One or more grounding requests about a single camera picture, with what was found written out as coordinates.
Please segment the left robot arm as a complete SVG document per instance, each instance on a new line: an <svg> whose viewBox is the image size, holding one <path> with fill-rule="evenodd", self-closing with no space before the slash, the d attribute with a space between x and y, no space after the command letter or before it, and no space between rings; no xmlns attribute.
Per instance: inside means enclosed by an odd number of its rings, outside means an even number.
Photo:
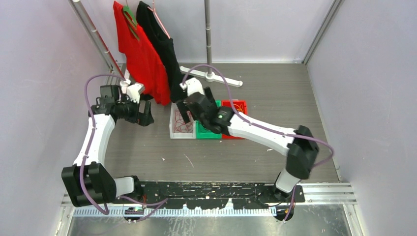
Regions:
<svg viewBox="0 0 417 236"><path fill-rule="evenodd" d="M106 85L100 87L89 113L89 129L82 149L72 166L63 168L61 178L75 207L108 204L124 195L132 203L144 195L137 176L114 178L105 168L105 155L112 131L119 119L148 126L154 122L151 103L145 102L140 112L143 84L128 86Z"/></svg>

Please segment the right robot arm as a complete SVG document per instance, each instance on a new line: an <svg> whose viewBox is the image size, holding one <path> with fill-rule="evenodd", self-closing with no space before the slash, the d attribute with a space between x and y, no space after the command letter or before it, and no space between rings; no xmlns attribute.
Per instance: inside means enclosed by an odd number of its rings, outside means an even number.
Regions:
<svg viewBox="0 0 417 236"><path fill-rule="evenodd" d="M273 195L279 202L287 201L295 185L310 177L319 153L317 141L309 128L283 128L253 119L232 107L217 106L210 88L184 87L183 100L192 117L216 134L244 138L267 146L286 157L286 166L278 174Z"/></svg>

